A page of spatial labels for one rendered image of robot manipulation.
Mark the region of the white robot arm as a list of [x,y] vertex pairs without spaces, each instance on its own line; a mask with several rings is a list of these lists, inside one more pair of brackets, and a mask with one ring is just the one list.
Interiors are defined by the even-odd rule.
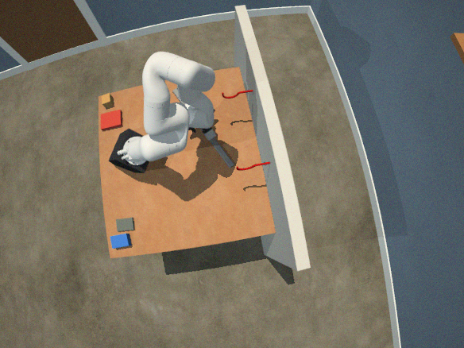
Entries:
[[[118,151],[118,155],[124,153],[122,160],[139,165],[145,163],[141,160],[154,161],[181,152],[186,148],[189,128],[202,128],[208,141],[216,136],[211,128],[214,107],[203,93],[215,83],[211,69],[170,52],[155,52],[149,57],[142,74],[147,135],[141,141],[140,137],[130,138]],[[177,84],[179,98],[185,105],[170,103],[165,80]]]

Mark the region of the red flat block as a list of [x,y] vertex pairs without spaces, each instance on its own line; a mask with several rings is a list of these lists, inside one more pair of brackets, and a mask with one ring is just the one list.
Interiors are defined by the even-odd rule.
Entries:
[[121,110],[101,114],[101,130],[109,130],[120,126],[122,126]]

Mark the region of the blue box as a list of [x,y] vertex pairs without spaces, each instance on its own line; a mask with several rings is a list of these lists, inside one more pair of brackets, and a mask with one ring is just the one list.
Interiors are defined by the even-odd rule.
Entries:
[[119,247],[131,246],[130,234],[119,234],[110,236],[112,249]]

